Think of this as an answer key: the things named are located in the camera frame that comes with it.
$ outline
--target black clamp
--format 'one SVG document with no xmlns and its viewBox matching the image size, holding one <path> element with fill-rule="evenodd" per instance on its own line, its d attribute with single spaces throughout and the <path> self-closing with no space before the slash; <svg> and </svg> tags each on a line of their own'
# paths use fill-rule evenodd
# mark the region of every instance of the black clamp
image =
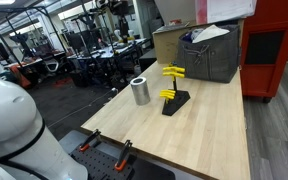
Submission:
<svg viewBox="0 0 288 180">
<path fill-rule="evenodd" d="M 120 153 L 120 157 L 118 158 L 118 161 L 115 164 L 115 169 L 117 171 L 122 171 L 126 165 L 127 159 L 129 157 L 130 148 L 132 147 L 132 144 L 130 140 L 126 140 L 124 143 L 124 147 Z"/>
<path fill-rule="evenodd" d="M 99 145 L 102 142 L 100 134 L 101 134 L 101 132 L 98 129 L 93 131 L 93 133 L 81 144 L 80 151 L 82 151 L 82 152 L 86 151 L 90 147 L 89 143 L 93 139 L 96 139 L 96 142 L 92 146 L 96 147 L 97 145 Z"/>
</svg>

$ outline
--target red tool chest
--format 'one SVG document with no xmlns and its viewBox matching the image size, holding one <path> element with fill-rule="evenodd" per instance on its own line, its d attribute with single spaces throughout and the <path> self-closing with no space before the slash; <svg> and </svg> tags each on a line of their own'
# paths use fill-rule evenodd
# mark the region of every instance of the red tool chest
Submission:
<svg viewBox="0 0 288 180">
<path fill-rule="evenodd" d="M 257 0 L 254 16 L 244 21 L 241 58 L 243 95 L 270 102 L 288 60 L 287 0 Z"/>
</svg>

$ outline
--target gray bin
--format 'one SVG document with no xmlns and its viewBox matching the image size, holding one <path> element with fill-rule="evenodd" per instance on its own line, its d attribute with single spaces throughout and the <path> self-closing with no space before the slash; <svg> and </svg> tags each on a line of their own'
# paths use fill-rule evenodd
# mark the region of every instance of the gray bin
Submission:
<svg viewBox="0 0 288 180">
<path fill-rule="evenodd" d="M 179 38 L 177 64 L 184 67 L 185 77 L 229 83 L 240 63 L 239 26 L 219 26 L 230 32 L 198 43 Z"/>
</svg>

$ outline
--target wooden table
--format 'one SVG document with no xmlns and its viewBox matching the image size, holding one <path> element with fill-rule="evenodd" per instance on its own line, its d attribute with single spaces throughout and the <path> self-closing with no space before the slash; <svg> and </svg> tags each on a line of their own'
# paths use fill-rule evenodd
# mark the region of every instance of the wooden table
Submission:
<svg viewBox="0 0 288 180">
<path fill-rule="evenodd" d="M 179 90 L 191 99 L 172 117 L 162 115 L 162 89 L 171 77 L 154 63 L 147 78 L 151 101 L 137 106 L 130 86 L 82 125 L 99 129 L 116 142 L 127 139 L 139 152 L 151 155 L 202 178 L 250 179 L 240 73 L 230 84 L 177 78 Z"/>
</svg>

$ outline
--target black cable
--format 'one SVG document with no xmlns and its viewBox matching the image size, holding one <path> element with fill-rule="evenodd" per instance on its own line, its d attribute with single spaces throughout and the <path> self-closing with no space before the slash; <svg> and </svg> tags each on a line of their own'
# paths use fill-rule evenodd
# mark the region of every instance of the black cable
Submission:
<svg viewBox="0 0 288 180">
<path fill-rule="evenodd" d="M 19 169 L 19 170 L 22 170 L 24 172 L 27 172 L 29 174 L 32 174 L 34 176 L 36 176 L 37 178 L 41 179 L 41 180 L 48 180 L 46 177 L 44 177 L 43 175 L 21 165 L 21 164 L 18 164 L 16 162 L 12 162 L 12 161 L 6 161 L 6 162 L 3 162 L 3 163 L 0 163 L 0 164 L 3 164 L 5 166 L 8 166 L 8 167 L 12 167 L 12 168 L 15 168 L 15 169 Z"/>
<path fill-rule="evenodd" d="M 15 151 L 13 153 L 10 153 L 8 155 L 0 157 L 0 164 L 3 164 L 5 166 L 9 166 L 9 167 L 12 167 L 12 168 L 15 168 L 15 169 L 22 170 L 22 171 L 27 172 L 29 174 L 33 174 L 34 176 L 36 176 L 37 178 L 40 178 L 41 180 L 48 180 L 43 175 L 41 175 L 41 174 L 39 174 L 39 173 L 37 173 L 37 172 L 35 172 L 35 171 L 23 166 L 21 164 L 18 164 L 16 162 L 10 161 L 11 158 L 23 153 L 24 151 L 26 151 L 27 149 L 32 147 L 40 139 L 40 137 L 44 133 L 45 127 L 46 127 L 45 121 L 42 120 L 42 127 L 41 127 L 40 131 L 38 132 L 38 134 L 36 135 L 36 137 L 31 142 L 29 142 L 27 145 L 25 145 L 23 148 Z"/>
<path fill-rule="evenodd" d="M 112 90 L 109 90 L 109 91 L 108 91 L 107 93 L 105 93 L 104 95 L 102 95 L 102 96 L 96 98 L 95 100 L 91 101 L 88 105 L 83 106 L 83 107 L 81 107 L 80 109 L 78 109 L 78 110 L 76 110 L 76 111 L 74 111 L 74 112 L 72 112 L 72 113 L 70 113 L 70 114 L 68 114 L 68 115 L 66 115 L 66 116 L 64 116 L 64 117 L 62 117 L 62 118 L 59 119 L 58 121 L 56 121 L 56 122 L 50 124 L 48 127 L 51 128 L 51 127 L 54 126 L 55 124 L 57 124 L 57 123 L 63 121 L 64 119 L 66 119 L 66 118 L 72 116 L 73 114 L 75 114 L 75 113 L 77 113 L 77 112 L 80 112 L 81 110 L 83 110 L 83 109 L 85 109 L 85 108 L 87 108 L 87 107 L 92 106 L 94 102 L 96 102 L 97 100 L 99 100 L 99 99 L 105 97 L 105 96 L 106 96 L 108 93 L 110 93 L 111 91 L 112 91 Z"/>
</svg>

